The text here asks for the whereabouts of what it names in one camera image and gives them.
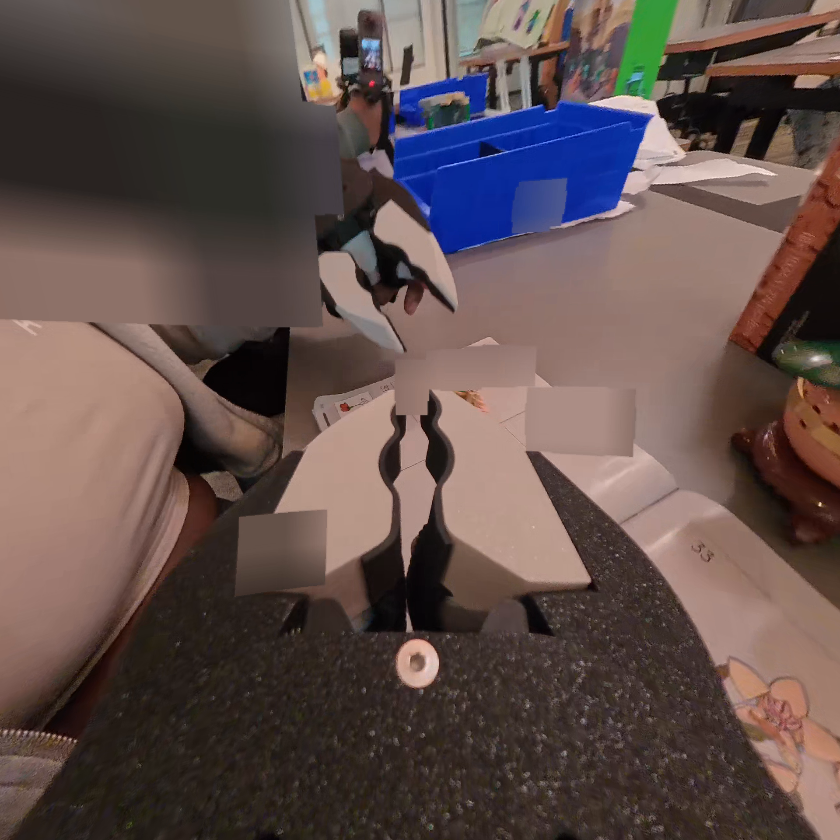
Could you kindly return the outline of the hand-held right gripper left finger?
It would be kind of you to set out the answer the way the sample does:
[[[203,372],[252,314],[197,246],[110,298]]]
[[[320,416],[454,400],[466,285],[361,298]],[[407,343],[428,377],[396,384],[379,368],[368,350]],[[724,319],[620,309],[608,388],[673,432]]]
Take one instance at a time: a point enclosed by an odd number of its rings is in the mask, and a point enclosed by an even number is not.
[[[402,577],[394,477],[402,430],[395,398],[379,396],[332,425],[302,453],[276,514],[299,542],[282,589],[372,606]]]

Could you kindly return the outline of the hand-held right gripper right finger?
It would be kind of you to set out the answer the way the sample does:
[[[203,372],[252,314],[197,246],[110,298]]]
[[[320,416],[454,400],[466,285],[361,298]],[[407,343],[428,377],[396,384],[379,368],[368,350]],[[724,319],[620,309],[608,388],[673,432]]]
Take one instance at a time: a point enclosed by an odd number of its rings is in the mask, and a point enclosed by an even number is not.
[[[538,471],[503,426],[432,391],[422,428],[435,487],[420,531],[421,625],[480,625],[507,599],[592,586]]]

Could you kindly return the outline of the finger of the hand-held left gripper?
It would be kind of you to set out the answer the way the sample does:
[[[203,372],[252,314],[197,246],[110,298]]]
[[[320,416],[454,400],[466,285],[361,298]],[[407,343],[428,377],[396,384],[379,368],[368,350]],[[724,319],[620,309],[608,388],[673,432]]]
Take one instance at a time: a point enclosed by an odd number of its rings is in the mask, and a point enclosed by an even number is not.
[[[375,305],[371,292],[360,280],[361,270],[354,258],[342,251],[319,256],[322,299],[336,317],[384,350],[404,354],[406,346],[391,321]]]
[[[454,275],[436,237],[396,200],[375,212],[373,241],[389,260],[405,266],[409,279],[423,283],[447,310],[457,311]]]

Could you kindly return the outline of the person's left forearm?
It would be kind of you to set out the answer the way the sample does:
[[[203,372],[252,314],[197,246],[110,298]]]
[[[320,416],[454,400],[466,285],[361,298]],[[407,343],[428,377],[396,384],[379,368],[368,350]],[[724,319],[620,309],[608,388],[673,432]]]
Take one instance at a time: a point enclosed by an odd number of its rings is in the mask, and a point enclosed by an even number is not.
[[[337,115],[339,157],[343,185],[344,211],[363,207],[379,209],[393,201],[426,231],[429,223],[412,194],[399,182],[377,170],[366,171],[359,157],[370,149],[371,133],[358,113],[346,108]]]

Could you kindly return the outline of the grey desk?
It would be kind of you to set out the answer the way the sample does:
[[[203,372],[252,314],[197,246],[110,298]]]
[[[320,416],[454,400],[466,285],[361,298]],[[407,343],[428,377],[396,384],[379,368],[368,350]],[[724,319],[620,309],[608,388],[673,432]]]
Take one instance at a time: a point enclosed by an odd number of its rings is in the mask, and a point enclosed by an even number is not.
[[[682,490],[729,509],[838,605],[838,541],[792,545],[786,514],[730,447],[776,418],[790,379],[728,341],[783,235],[656,192],[635,209],[448,258],[458,310],[385,307],[411,357],[492,338],[534,347],[551,385],[637,392],[636,443]]]

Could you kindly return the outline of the green jar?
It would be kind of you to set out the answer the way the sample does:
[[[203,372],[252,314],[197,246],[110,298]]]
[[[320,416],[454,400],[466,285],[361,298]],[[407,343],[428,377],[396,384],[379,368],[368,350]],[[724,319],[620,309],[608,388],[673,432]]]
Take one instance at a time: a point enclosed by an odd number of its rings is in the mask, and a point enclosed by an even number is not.
[[[471,119],[470,98],[464,91],[437,94],[418,104],[427,131],[467,123]]]

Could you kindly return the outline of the yellow bottle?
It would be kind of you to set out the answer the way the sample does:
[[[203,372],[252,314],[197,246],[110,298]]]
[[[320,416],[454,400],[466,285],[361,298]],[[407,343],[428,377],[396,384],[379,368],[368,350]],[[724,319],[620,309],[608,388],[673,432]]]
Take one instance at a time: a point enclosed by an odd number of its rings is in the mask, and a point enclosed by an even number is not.
[[[329,78],[329,63],[322,45],[316,45],[310,51],[310,64],[302,70],[303,89],[310,102],[325,102],[333,98],[332,84]]]

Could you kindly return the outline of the building instruction booklet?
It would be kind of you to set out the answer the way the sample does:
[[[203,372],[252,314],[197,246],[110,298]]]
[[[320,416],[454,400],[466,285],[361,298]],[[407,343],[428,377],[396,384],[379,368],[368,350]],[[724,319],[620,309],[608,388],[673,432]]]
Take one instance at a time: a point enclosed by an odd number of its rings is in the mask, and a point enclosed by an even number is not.
[[[571,456],[530,457],[553,499]],[[564,526],[591,587],[499,603],[568,685],[555,776],[569,838],[838,838],[838,610],[727,511],[677,491]],[[418,632],[420,533],[408,567]]]

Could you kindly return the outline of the colourful printed box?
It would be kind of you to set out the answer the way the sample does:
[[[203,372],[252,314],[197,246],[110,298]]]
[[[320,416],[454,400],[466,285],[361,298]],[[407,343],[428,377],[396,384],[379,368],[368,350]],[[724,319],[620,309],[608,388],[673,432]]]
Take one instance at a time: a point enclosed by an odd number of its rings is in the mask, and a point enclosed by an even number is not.
[[[576,1],[560,99],[589,103],[616,89],[635,1]]]

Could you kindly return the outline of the white crumpled paper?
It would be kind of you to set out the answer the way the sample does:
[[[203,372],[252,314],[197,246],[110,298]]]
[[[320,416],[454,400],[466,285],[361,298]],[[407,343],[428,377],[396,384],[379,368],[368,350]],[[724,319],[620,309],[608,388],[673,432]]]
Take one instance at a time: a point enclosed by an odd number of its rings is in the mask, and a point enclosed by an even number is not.
[[[654,101],[627,95],[594,101],[593,106],[647,117],[644,137],[627,175],[622,196],[633,196],[651,186],[685,185],[742,177],[769,179],[775,174],[760,166],[738,163],[724,155],[708,161],[684,163],[687,153],[678,147]]]

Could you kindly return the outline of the white t-shirt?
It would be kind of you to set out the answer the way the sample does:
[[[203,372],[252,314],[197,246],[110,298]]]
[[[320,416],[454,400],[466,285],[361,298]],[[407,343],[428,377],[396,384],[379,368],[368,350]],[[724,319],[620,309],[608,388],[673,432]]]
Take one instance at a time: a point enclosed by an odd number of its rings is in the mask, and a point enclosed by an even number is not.
[[[165,567],[190,489],[170,384],[81,322],[1,325],[1,718],[40,726]]]

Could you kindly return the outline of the green panel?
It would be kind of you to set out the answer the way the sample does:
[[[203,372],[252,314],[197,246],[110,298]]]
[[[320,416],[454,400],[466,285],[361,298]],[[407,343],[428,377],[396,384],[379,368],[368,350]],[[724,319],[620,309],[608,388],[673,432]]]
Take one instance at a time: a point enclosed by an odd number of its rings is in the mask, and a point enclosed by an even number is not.
[[[636,1],[613,95],[650,99],[679,1]]]

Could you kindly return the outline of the brown green toy figure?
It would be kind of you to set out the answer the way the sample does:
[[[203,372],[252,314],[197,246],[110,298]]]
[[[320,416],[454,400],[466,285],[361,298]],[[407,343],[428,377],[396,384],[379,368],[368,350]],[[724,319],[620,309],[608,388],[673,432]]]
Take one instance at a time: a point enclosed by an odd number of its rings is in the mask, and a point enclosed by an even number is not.
[[[731,446],[785,504],[790,541],[826,543],[839,535],[839,341],[784,341],[770,359],[793,378],[782,415]]]

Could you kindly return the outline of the brick printed box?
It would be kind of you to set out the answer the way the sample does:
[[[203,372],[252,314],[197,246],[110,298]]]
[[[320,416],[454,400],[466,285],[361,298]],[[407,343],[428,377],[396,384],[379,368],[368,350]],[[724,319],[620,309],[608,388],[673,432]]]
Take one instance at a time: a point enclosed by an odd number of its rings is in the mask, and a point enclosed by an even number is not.
[[[767,363],[789,341],[839,339],[839,143],[835,143],[729,340]]]

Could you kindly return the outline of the wooden top table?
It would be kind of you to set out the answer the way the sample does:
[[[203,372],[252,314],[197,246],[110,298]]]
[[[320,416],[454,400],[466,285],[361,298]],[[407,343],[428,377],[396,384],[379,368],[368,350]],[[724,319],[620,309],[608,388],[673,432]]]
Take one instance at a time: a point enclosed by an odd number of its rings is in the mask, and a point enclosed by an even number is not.
[[[657,81],[682,81],[687,94],[694,79],[705,78],[707,92],[725,94],[713,150],[729,153],[742,123],[756,119],[745,156],[762,160],[788,111],[838,112],[838,89],[795,85],[801,77],[838,78],[838,31],[809,39],[827,25],[838,25],[838,19],[835,8],[673,36]]]

